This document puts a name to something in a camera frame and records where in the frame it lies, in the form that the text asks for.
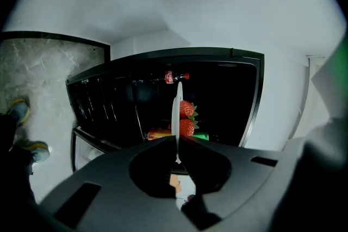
gray floor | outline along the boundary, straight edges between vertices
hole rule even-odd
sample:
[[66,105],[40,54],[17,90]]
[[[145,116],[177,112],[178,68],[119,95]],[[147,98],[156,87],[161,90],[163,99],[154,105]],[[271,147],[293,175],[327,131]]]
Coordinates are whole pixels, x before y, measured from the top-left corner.
[[75,119],[65,80],[101,63],[103,49],[80,43],[14,39],[0,44],[0,112],[6,112],[13,99],[28,97],[30,117],[17,130],[16,140],[45,141],[51,150],[30,177],[37,202],[72,173],[70,139]]

sneaker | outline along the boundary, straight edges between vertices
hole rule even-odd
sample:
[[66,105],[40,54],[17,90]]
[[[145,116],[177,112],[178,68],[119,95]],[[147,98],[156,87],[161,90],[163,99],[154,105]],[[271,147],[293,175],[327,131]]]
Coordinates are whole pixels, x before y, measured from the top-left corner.
[[30,142],[29,145],[19,147],[32,153],[33,163],[43,162],[49,157],[48,145],[44,142],[34,141]]
[[16,127],[18,127],[29,116],[29,106],[27,105],[26,100],[14,100],[6,114],[13,118],[13,120],[16,122]]

red strawberry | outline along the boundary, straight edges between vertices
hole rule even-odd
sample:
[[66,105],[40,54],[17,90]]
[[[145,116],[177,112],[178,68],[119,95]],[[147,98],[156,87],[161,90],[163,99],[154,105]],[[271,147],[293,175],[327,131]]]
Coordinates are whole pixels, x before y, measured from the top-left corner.
[[195,109],[193,104],[189,103],[188,101],[180,102],[180,118],[192,116],[194,112],[195,112]]
[[195,125],[190,119],[186,118],[186,119],[180,120],[179,122],[180,135],[192,136],[194,132],[195,132]]

person's leg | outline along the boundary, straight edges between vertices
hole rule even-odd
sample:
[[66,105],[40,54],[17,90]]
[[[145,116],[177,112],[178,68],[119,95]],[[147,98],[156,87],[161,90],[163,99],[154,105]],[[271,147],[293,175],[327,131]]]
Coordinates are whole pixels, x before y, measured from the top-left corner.
[[29,106],[24,99],[15,100],[5,115],[0,115],[0,130],[2,133],[0,149],[8,152],[12,147],[16,128],[29,116]]
[[0,115],[1,153],[8,152],[12,147],[16,128],[16,123],[10,115]]
[[29,107],[24,99],[15,100],[6,115],[0,116],[0,128],[3,133],[2,150],[7,154],[5,177],[7,179],[7,194],[19,199],[35,201],[30,187],[29,176],[32,174],[32,164],[44,161],[49,157],[48,146],[43,142],[29,142],[13,146],[16,128],[29,115]]

